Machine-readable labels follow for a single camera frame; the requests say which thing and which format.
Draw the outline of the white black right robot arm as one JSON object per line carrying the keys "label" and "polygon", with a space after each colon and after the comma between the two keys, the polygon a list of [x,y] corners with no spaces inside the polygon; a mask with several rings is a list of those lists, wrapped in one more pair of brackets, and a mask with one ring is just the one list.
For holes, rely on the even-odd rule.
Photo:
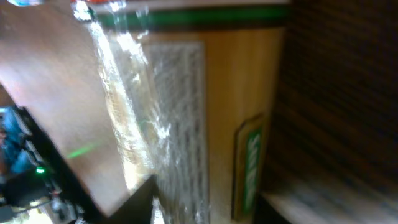
{"label": "white black right robot arm", "polygon": [[396,223],[396,1],[2,1],[28,170],[71,223]]}

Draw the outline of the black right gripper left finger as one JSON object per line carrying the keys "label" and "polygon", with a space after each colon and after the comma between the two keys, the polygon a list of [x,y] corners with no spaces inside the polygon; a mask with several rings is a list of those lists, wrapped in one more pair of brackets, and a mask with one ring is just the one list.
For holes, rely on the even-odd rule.
{"label": "black right gripper left finger", "polygon": [[126,186],[93,40],[69,3],[1,4],[1,85],[67,195],[100,218],[151,216],[152,182]]}

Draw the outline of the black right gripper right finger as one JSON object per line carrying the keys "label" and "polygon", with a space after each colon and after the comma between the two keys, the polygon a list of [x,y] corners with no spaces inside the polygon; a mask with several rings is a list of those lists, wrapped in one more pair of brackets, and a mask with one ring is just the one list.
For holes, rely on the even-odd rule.
{"label": "black right gripper right finger", "polygon": [[259,223],[397,223],[397,183],[266,177],[257,212]]}

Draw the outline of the orange San Remo pasta pack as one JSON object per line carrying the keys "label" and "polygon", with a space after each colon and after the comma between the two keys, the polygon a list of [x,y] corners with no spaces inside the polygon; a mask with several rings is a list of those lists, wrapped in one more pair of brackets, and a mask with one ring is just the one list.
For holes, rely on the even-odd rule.
{"label": "orange San Remo pasta pack", "polygon": [[129,189],[165,223],[252,223],[288,1],[72,1]]}

